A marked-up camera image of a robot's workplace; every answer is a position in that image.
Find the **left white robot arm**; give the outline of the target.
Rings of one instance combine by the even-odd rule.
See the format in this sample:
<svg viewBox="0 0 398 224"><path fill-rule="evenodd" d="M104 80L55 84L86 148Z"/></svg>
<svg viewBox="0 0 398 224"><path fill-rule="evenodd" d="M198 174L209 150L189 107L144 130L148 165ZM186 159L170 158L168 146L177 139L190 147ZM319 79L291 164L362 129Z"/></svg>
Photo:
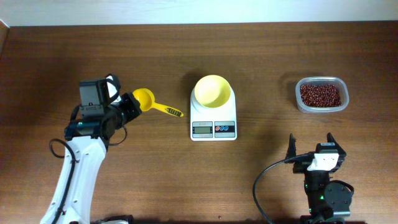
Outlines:
<svg viewBox="0 0 398 224"><path fill-rule="evenodd" d="M89 223L100 166L113 145L111 137L141 115L131 92L120 93L116 75L80 82L81 102L73 109L63 139L62 171L52 201L41 223Z"/></svg>

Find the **yellow measuring scoop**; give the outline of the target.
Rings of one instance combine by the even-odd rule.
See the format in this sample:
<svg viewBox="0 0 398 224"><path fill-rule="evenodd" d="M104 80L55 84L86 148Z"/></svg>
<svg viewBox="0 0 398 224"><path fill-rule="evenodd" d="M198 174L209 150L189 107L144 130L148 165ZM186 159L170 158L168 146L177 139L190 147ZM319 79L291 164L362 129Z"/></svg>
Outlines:
<svg viewBox="0 0 398 224"><path fill-rule="evenodd" d="M142 111L149 111L151 109L156 109L171 116L176 116L176 117L184 116L184 113L176 108L156 103L153 92L151 92L147 88L136 89L133 91L133 95L140 103L140 109Z"/></svg>

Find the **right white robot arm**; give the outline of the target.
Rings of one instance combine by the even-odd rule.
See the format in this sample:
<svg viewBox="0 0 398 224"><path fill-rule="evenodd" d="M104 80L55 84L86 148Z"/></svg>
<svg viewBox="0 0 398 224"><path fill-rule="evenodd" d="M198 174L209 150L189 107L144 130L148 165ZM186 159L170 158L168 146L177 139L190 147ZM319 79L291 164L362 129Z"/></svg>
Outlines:
<svg viewBox="0 0 398 224"><path fill-rule="evenodd" d="M345 160L345 150L333 135L326 135L326 142L316 145L313 152L296 154L296 139L289 136L286 159L293 164L294 174L304 175L304 191L308 199L309 215L302 215L300 223L344 223L351 215L349 206L354 187L341 180L331 180Z"/></svg>

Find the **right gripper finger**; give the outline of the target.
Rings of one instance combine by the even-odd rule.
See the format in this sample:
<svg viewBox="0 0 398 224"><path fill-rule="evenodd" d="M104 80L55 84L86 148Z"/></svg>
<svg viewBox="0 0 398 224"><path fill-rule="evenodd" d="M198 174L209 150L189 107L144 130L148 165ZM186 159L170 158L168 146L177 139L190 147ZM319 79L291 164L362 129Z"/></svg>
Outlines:
<svg viewBox="0 0 398 224"><path fill-rule="evenodd" d="M345 152L344 149L336 142L336 140L334 139L332 133L328 133L326 135L326 139L327 139L328 143L333 143L335 145L335 147L336 147L336 149L337 149L337 151L339 153L344 153Z"/></svg>
<svg viewBox="0 0 398 224"><path fill-rule="evenodd" d="M285 159L287 160L286 163L294 163L294 158L297 156L296 153L296 139L292 133L289 135L289 145L287 148L287 153Z"/></svg>

